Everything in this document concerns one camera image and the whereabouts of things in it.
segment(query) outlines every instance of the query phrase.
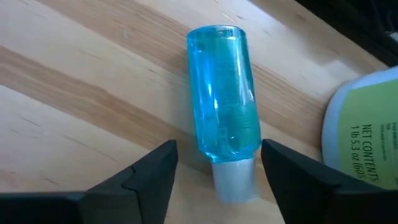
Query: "white container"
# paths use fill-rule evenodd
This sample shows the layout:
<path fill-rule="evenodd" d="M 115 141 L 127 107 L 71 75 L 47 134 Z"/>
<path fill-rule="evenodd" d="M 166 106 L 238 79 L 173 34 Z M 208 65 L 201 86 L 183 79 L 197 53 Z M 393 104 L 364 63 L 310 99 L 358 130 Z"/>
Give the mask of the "white container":
<path fill-rule="evenodd" d="M 398 189 L 398 67 L 344 84 L 329 102 L 324 163 L 384 189 Z"/>

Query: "white bottle cap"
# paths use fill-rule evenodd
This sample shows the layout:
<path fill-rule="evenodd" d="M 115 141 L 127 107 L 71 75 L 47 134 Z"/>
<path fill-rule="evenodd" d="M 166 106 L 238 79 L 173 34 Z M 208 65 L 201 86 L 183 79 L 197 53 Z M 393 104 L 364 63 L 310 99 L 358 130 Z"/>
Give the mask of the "white bottle cap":
<path fill-rule="evenodd" d="M 258 197 L 254 159 L 212 164 L 212 167 L 220 201 L 241 203 Z"/>

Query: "green label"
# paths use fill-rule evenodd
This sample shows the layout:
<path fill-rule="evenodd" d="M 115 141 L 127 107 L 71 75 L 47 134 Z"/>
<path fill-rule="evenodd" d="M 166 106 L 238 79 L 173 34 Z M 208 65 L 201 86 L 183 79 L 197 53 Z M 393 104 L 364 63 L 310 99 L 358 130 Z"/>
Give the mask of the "green label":
<path fill-rule="evenodd" d="M 398 189 L 398 80 L 351 90 L 343 103 L 338 147 L 343 172 Z"/>

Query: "wooden table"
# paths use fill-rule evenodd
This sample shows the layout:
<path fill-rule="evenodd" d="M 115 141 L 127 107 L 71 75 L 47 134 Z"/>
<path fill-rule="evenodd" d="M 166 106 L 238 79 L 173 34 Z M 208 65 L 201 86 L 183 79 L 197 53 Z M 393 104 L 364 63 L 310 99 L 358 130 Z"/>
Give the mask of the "wooden table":
<path fill-rule="evenodd" d="M 167 139 L 180 163 L 166 223 L 283 223 L 261 198 L 218 202 L 197 152 L 185 34 L 248 36 L 262 137 L 320 158 L 330 96 L 386 68 L 293 0 L 0 0 L 0 190 L 88 189 Z"/>

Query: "clear bottle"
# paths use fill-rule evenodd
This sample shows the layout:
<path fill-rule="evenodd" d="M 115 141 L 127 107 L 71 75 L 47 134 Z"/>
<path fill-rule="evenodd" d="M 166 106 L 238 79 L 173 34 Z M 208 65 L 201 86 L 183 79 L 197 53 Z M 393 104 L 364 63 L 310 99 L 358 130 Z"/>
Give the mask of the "clear bottle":
<path fill-rule="evenodd" d="M 199 150 L 212 163 L 220 200 L 248 201 L 257 195 L 261 134 L 246 34 L 205 26 L 187 35 L 187 47 Z"/>

